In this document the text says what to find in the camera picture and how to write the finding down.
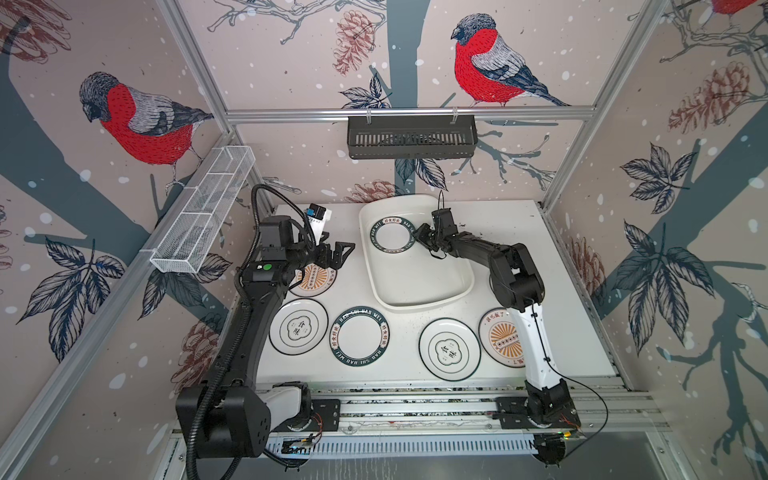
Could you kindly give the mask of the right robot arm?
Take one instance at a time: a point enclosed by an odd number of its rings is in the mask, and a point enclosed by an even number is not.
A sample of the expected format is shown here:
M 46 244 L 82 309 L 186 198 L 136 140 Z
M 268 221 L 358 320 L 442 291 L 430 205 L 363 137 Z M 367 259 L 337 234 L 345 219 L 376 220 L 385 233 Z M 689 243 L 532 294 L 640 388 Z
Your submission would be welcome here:
M 564 421 L 579 428 L 575 404 L 566 378 L 555 367 L 546 329 L 541 319 L 544 282 L 522 243 L 493 243 L 472 233 L 461 232 L 449 208 L 431 213 L 413 239 L 432 253 L 467 259 L 489 270 L 492 292 L 511 316 L 525 361 L 527 415 L 537 426 Z

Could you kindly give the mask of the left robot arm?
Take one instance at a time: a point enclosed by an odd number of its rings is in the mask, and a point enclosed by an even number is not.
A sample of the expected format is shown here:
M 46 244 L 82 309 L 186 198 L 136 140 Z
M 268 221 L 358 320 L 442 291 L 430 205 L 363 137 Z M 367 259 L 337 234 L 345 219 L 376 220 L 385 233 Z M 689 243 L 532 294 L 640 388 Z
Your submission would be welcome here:
M 259 236 L 238 268 L 239 306 L 223 345 L 203 380 L 182 389 L 176 413 L 186 442 L 186 469 L 195 477 L 201 459 L 230 460 L 267 454 L 277 427 L 322 428 L 309 387 L 289 381 L 258 393 L 255 380 L 269 328 L 295 273 L 316 263 L 340 268 L 354 251 L 351 242 L 315 244 L 303 235 Z

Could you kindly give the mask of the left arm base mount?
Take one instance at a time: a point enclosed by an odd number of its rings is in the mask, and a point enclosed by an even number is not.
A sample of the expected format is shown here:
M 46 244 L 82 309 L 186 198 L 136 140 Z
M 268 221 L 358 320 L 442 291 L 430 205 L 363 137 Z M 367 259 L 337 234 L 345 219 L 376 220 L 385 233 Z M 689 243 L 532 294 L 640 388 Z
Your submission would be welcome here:
M 339 428 L 340 410 L 341 402 L 338 399 L 313 399 L 310 404 L 303 402 L 297 415 L 273 425 L 272 432 L 336 432 Z

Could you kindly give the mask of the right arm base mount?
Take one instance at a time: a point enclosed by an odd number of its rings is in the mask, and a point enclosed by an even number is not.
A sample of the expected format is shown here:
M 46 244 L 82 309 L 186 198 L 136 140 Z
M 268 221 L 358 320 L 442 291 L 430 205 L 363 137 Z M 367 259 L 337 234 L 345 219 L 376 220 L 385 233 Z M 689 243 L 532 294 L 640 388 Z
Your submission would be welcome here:
M 498 420 L 504 430 L 581 428 L 572 400 L 550 405 L 530 397 L 497 397 L 495 405 L 496 412 L 492 418 Z

